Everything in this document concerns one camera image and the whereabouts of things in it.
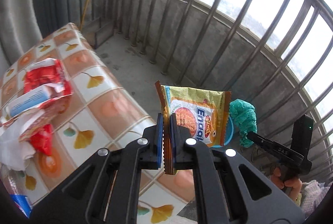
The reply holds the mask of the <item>person's right hand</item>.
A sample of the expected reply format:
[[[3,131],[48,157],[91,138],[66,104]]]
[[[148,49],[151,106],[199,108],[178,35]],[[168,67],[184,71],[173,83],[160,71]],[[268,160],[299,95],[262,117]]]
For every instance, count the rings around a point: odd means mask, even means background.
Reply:
[[[288,197],[291,200],[293,200],[294,202],[296,201],[297,197],[299,196],[299,194],[301,192],[301,187],[302,187],[302,182],[299,178],[293,177],[289,180],[284,181],[281,179],[280,168],[276,167],[273,171],[273,174],[270,176],[270,180],[281,190],[284,187],[291,188],[291,190],[288,194]]]

